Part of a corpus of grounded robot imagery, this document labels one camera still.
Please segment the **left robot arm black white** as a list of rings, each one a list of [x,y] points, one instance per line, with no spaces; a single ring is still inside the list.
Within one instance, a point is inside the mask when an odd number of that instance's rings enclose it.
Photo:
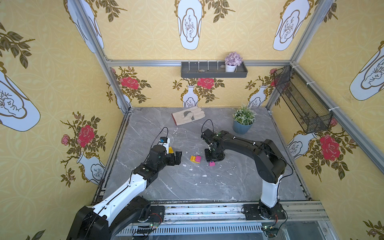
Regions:
[[[168,152],[155,145],[147,159],[136,167],[130,178],[110,196],[94,205],[82,207],[76,214],[69,240],[110,240],[129,224],[149,218],[151,203],[140,194],[153,183],[166,166],[179,165],[182,152]]]

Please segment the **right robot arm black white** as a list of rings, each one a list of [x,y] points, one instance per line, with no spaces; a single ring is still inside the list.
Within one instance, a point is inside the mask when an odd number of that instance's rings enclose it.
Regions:
[[[225,159],[225,151],[233,151],[254,160],[262,183],[262,194],[257,205],[244,207],[248,220],[252,219],[286,219],[279,200],[279,186],[285,173],[287,163],[277,148],[269,139],[265,141],[251,141],[236,137],[227,131],[214,133],[206,129],[201,138],[206,142],[207,162],[220,162]]]

